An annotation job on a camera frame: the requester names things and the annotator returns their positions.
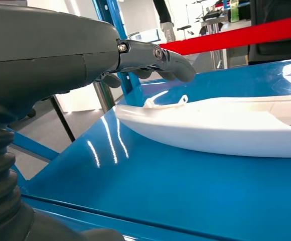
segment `person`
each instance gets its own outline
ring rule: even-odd
[[[173,32],[173,24],[171,22],[170,14],[167,8],[164,0],[154,0],[154,4],[159,15],[160,26],[166,37],[167,42],[176,41],[176,36]]]

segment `workbench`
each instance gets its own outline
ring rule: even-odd
[[[184,94],[189,102],[290,95],[291,60],[197,74],[190,83],[146,82],[120,104],[142,106],[163,91],[155,103]],[[114,228],[126,240],[291,240],[291,159],[164,145],[120,123],[113,110],[22,191],[25,202],[73,229]]]

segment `red rope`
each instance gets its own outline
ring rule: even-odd
[[[223,33],[161,44],[164,49],[182,55],[228,49],[291,38],[291,18]]]

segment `white plastic part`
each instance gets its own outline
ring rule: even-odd
[[[143,107],[146,108],[156,108],[156,109],[162,109],[162,108],[171,108],[171,107],[176,107],[176,106],[181,106],[181,105],[185,105],[188,102],[188,96],[187,95],[183,95],[181,97],[181,99],[177,103],[177,104],[165,104],[165,105],[158,105],[158,104],[155,104],[155,99],[159,97],[160,95],[155,95],[152,98],[148,98],[146,100],[144,103]]]
[[[185,98],[170,105],[149,101],[144,107],[118,105],[115,115],[139,134],[174,147],[291,157],[291,96],[187,101]]]

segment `gray floor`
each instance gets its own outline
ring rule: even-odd
[[[186,58],[197,73],[213,71],[210,52],[188,55]],[[243,64],[244,61],[243,56],[236,59],[235,64]],[[161,76],[154,73],[147,80],[158,78],[161,78]],[[35,109],[37,112],[36,117],[20,120],[11,124],[11,128],[60,153],[71,144],[71,141],[49,100],[39,101],[35,105]],[[99,110],[66,113],[64,116],[74,136],[78,138],[103,115],[103,111]],[[10,150],[17,155],[16,165],[26,179],[30,179],[47,165],[45,162],[25,153],[11,148]]]

